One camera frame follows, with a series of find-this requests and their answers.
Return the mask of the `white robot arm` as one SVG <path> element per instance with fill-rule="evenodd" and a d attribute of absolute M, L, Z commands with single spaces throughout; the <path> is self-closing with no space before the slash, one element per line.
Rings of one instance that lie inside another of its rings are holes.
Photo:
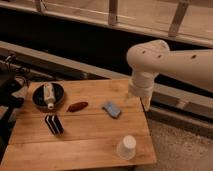
<path fill-rule="evenodd" d="M 126 59 L 132 68 L 128 90 L 146 111 L 158 74 L 213 92 L 213 49 L 171 51 L 165 41 L 154 40 L 130 47 Z"/>

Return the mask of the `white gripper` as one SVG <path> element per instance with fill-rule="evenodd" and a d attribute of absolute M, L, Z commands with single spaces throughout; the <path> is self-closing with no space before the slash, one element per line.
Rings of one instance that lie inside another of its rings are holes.
<path fill-rule="evenodd" d="M 142 98 L 142 105 L 145 111 L 150 110 L 154 80 L 157 76 L 157 73 L 133 71 L 129 80 L 128 91 Z"/>

